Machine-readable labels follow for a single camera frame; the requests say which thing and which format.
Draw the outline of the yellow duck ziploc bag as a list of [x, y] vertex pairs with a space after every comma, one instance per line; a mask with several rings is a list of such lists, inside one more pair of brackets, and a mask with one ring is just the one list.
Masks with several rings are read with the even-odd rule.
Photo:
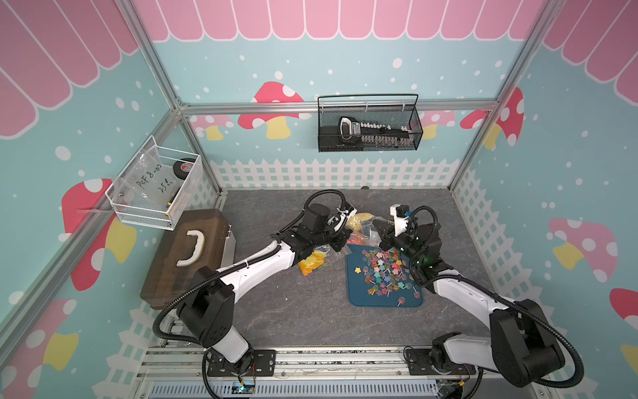
[[324, 250], [314, 250], [307, 258], [298, 263], [298, 267], [304, 277], [328, 264], [328, 252]]

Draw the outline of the clear ziploc bag with candies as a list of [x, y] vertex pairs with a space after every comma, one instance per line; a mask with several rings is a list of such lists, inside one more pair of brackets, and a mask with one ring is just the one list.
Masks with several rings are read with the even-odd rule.
[[355, 214], [347, 221], [347, 228], [352, 230], [347, 244], [379, 247], [395, 235], [392, 221], [370, 213]]

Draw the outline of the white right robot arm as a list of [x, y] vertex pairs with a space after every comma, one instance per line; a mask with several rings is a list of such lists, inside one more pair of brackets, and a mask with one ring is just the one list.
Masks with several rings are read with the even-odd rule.
[[515, 387], [576, 387], [585, 377], [582, 357], [547, 320], [531, 299], [515, 301], [466, 278], [440, 257], [437, 224], [414, 234], [397, 233], [392, 222], [376, 220], [380, 248], [396, 249], [408, 260], [415, 283], [462, 307], [484, 324], [486, 337], [450, 332], [431, 344], [431, 362], [440, 372], [454, 365], [481, 367], [499, 373]]

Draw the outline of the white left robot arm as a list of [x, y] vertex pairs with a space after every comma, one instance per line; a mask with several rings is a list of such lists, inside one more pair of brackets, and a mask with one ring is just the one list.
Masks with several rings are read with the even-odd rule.
[[335, 214], [323, 204], [306, 204], [266, 248], [226, 268], [199, 269], [190, 287], [160, 311], [154, 335], [194, 343], [222, 356], [237, 374], [247, 372], [254, 364], [254, 348], [234, 327], [235, 304], [274, 274], [307, 259], [316, 248], [329, 245], [341, 250], [352, 233], [347, 222], [356, 213], [346, 201]]

